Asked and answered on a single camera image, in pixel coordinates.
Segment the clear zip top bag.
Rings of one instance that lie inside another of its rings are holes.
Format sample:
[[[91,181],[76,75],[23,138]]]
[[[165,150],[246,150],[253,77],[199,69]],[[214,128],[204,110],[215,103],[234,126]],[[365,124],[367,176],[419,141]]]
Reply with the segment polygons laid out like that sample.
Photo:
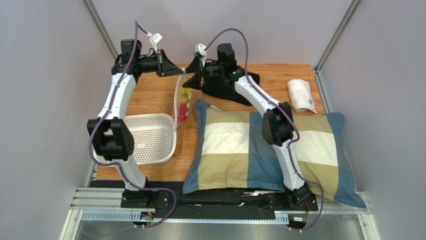
[[[186,70],[181,68],[182,74],[179,75],[175,91],[172,110],[173,127],[176,130],[179,126],[183,125],[191,113],[191,100],[193,90],[191,88],[183,87],[183,84],[189,80]]]

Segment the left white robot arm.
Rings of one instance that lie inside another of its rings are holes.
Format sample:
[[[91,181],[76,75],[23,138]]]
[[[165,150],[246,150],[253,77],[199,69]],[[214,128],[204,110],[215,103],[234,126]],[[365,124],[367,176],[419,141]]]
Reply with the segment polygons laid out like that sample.
[[[123,197],[135,203],[149,204],[154,189],[146,188],[147,177],[139,170],[134,158],[135,139],[125,124],[131,94],[143,73],[158,77],[181,76],[184,70],[172,63],[163,49],[142,55],[137,39],[124,39],[121,54],[111,69],[111,87],[105,104],[95,119],[87,122],[88,152],[99,166],[115,167],[124,181]]]

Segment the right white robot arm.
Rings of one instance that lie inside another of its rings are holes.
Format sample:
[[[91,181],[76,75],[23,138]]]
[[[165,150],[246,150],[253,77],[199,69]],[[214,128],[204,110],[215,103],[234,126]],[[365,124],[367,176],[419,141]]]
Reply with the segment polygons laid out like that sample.
[[[220,44],[217,47],[217,59],[210,62],[207,61],[207,47],[196,44],[194,59],[185,71],[192,77],[182,85],[184,88],[201,90],[225,100],[241,97],[255,107],[262,116],[261,135],[272,146],[278,158],[286,196],[291,204],[301,204],[311,191],[307,181],[302,178],[293,146],[293,142],[300,136],[294,125],[290,104],[281,103],[268,95],[237,64],[230,43]]]

